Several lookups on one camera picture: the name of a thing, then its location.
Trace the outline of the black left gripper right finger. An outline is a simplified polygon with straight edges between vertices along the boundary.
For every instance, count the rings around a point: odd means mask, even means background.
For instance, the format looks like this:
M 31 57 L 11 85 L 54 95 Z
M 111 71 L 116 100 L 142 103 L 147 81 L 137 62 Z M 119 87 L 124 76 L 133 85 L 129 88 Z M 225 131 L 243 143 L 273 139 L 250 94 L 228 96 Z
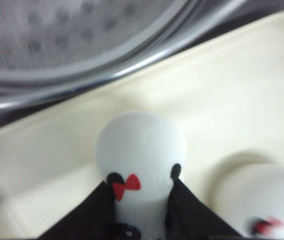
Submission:
M 168 198 L 165 227 L 168 240 L 226 240 L 242 237 L 203 204 L 180 179 L 174 181 Z

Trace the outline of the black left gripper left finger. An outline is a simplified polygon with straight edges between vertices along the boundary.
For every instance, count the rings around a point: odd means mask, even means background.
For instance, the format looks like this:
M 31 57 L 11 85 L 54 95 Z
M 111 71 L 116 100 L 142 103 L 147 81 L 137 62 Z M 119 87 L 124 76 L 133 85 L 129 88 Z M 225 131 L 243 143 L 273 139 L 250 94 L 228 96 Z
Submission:
M 113 240 L 114 195 L 103 181 L 90 195 L 43 233 L 40 240 Z

